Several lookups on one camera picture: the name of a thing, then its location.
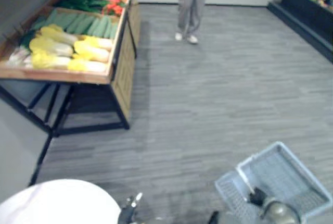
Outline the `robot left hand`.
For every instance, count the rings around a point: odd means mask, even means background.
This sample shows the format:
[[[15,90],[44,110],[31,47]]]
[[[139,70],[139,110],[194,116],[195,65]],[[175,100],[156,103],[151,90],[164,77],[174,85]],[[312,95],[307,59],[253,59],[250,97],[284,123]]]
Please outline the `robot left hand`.
[[[131,196],[127,198],[126,204],[121,208],[118,216],[118,224],[136,223],[136,208],[142,197],[143,193],[139,192],[135,197]]]

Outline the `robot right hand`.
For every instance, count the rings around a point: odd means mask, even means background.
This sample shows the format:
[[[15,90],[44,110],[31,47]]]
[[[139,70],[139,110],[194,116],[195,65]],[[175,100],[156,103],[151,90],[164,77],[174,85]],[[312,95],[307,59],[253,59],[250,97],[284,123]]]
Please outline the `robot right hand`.
[[[249,203],[257,207],[262,207],[264,201],[267,198],[267,194],[259,188],[254,188],[254,191],[249,194]]]

